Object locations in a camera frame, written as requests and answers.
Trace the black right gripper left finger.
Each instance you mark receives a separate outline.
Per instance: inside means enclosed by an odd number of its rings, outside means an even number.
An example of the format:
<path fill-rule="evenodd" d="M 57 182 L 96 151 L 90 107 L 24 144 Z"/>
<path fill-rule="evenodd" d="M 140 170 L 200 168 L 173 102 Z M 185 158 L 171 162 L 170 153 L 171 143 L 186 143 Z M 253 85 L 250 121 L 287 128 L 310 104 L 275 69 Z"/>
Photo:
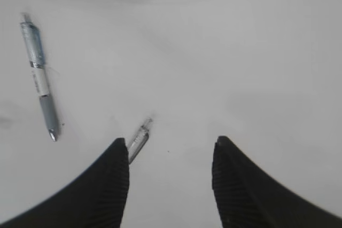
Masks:
<path fill-rule="evenodd" d="M 1 227 L 120 227 L 128 190 L 128 150 L 117 138 L 77 179 Z"/>

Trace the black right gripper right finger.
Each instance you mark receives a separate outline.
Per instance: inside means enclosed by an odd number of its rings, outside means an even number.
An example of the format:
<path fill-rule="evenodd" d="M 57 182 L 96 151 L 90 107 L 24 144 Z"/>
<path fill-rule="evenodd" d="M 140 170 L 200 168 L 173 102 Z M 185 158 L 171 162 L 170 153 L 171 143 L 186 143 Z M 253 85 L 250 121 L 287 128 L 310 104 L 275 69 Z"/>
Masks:
<path fill-rule="evenodd" d="M 212 189 L 223 227 L 341 227 L 341 218 L 269 176 L 228 137 L 214 145 Z"/>

